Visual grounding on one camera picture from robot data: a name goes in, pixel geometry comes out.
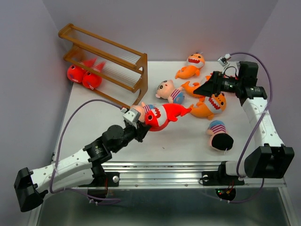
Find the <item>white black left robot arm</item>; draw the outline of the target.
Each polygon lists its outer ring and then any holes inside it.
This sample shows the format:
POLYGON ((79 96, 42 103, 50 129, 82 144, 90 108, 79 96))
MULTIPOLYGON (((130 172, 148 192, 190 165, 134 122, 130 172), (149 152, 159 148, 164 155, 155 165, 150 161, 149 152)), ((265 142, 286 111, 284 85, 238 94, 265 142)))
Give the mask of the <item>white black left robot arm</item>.
POLYGON ((47 194, 83 185, 79 178, 74 181, 67 178, 87 169, 91 170, 88 180, 95 186, 101 185, 105 180, 102 164, 132 140, 142 142, 150 128, 140 122, 137 126, 128 124, 125 128, 112 125, 95 141, 57 163, 39 169, 20 169, 14 182, 20 211, 27 212, 40 206, 47 194))

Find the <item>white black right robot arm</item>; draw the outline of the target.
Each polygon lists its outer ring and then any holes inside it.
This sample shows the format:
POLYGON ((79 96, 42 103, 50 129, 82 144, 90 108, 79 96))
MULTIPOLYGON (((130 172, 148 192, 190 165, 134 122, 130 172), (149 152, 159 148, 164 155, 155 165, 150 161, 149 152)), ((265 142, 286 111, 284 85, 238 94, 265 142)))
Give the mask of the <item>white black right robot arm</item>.
POLYGON ((272 98, 265 89, 256 85, 258 64, 240 61, 237 77, 226 77, 214 71, 208 81, 194 90, 195 94, 210 97, 221 92, 234 93, 239 99, 253 130, 250 139, 256 149, 244 158, 244 148, 238 161, 227 161, 225 167, 216 172, 217 180, 226 184, 233 176, 240 178, 283 178, 294 158, 294 150, 284 144, 279 137, 269 106, 272 98))

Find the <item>red shark plush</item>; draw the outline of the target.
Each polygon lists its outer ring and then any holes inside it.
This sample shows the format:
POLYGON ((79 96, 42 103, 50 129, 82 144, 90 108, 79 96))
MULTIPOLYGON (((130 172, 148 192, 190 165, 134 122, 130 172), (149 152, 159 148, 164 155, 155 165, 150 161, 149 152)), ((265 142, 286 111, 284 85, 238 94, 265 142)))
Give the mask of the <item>red shark plush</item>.
MULTIPOLYGON (((95 64, 96 60, 97 58, 92 58, 89 60, 81 61, 80 64, 87 67, 92 67, 95 64)), ((87 70, 85 70, 82 67, 79 67, 77 65, 71 65, 67 70, 67 77, 72 82, 82 83, 84 74, 86 72, 87 70)))
POLYGON ((170 122, 176 122, 179 116, 183 117, 190 113, 191 110, 191 108, 175 103, 159 105, 145 114, 145 124, 150 126, 149 131, 161 131, 170 122))
MULTIPOLYGON (((100 73, 103 67, 105 66, 105 64, 106 62, 103 61, 99 63, 97 66, 95 66, 93 69, 100 73)), ((87 71, 84 74, 83 81, 82 81, 84 87, 94 90, 98 88, 101 85, 101 83, 102 83, 102 77, 98 76, 97 74, 91 73, 89 71, 87 71)))

